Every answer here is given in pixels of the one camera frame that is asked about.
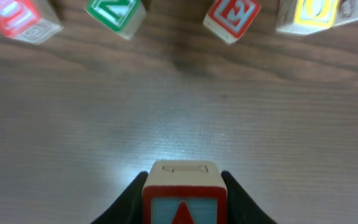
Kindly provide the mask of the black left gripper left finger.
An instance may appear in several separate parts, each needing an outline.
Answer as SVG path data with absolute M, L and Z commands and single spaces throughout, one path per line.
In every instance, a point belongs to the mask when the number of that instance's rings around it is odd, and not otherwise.
M 140 172 L 112 205 L 91 224 L 141 224 L 142 189 L 148 172 Z

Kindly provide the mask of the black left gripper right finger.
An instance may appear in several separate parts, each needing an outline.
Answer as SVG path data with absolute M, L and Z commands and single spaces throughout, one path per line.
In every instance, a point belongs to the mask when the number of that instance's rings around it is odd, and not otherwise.
M 227 224 L 277 224 L 243 189 L 234 176 L 222 171 L 227 187 Z

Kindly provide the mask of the red letter A block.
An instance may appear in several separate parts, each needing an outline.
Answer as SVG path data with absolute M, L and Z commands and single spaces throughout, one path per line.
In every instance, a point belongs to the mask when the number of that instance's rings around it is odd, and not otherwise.
M 227 223 L 227 187 L 211 161 L 155 161 L 142 189 L 142 223 Z

